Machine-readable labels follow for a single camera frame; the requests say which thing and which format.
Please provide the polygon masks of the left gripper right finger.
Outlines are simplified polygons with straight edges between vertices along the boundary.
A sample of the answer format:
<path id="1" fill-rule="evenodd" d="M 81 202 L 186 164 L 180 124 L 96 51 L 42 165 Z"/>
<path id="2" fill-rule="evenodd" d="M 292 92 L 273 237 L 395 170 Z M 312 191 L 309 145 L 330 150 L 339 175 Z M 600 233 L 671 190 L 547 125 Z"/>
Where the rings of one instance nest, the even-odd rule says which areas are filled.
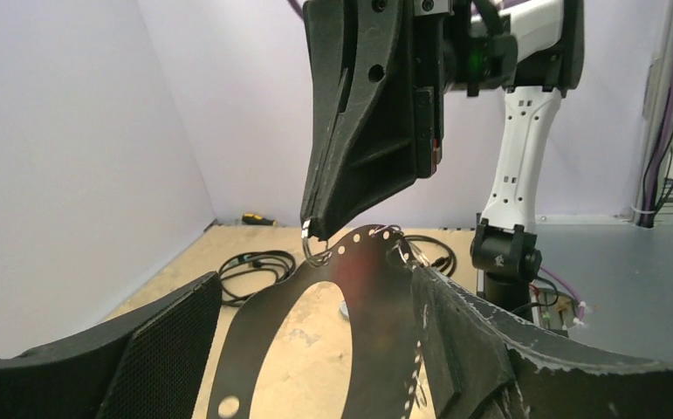
<path id="1" fill-rule="evenodd" d="M 440 418 L 673 418 L 673 361 L 580 344 L 430 268 L 412 295 Z"/>

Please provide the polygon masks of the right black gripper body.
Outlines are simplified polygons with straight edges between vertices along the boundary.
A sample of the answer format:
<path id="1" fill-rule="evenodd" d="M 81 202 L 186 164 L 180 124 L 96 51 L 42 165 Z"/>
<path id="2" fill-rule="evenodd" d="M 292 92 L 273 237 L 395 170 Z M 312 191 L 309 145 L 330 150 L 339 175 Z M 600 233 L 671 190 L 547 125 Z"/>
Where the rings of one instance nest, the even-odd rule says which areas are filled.
<path id="1" fill-rule="evenodd" d="M 454 59 L 446 57 L 451 46 L 444 38 L 444 23 L 452 14 L 451 1 L 414 2 L 414 121 L 419 178 L 431 177 L 443 157 L 444 94 L 454 69 Z"/>

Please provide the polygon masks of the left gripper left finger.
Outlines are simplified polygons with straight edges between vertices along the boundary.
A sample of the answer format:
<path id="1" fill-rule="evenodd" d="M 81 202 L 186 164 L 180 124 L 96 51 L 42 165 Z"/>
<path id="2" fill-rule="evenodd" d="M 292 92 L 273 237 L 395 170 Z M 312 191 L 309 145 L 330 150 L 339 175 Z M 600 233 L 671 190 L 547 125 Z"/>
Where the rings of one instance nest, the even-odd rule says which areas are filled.
<path id="1" fill-rule="evenodd" d="M 221 306 L 210 272 L 81 333 L 0 358 L 0 418 L 190 418 Z"/>

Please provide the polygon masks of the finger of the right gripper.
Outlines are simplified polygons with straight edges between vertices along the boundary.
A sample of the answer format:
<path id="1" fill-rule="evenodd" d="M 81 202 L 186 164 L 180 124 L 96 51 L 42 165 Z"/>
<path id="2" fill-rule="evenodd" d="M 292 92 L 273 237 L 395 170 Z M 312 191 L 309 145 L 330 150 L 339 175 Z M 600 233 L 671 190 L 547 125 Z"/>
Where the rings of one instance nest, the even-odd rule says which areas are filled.
<path id="1" fill-rule="evenodd" d="M 300 220 L 326 240 L 417 178 L 406 1 L 307 1 L 312 152 Z"/>

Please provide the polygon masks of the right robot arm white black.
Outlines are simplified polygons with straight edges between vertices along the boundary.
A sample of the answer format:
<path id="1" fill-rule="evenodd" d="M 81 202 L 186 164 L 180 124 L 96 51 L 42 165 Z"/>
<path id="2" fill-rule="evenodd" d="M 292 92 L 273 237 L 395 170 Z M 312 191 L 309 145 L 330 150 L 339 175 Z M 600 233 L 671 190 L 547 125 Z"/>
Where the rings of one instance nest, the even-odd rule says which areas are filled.
<path id="1" fill-rule="evenodd" d="M 470 247 L 482 295 L 527 320 L 542 256 L 534 231 L 553 120 L 580 83 L 581 1 L 306 1 L 312 151 L 303 240 L 431 177 L 443 158 L 444 98 L 504 93 L 498 163 Z"/>

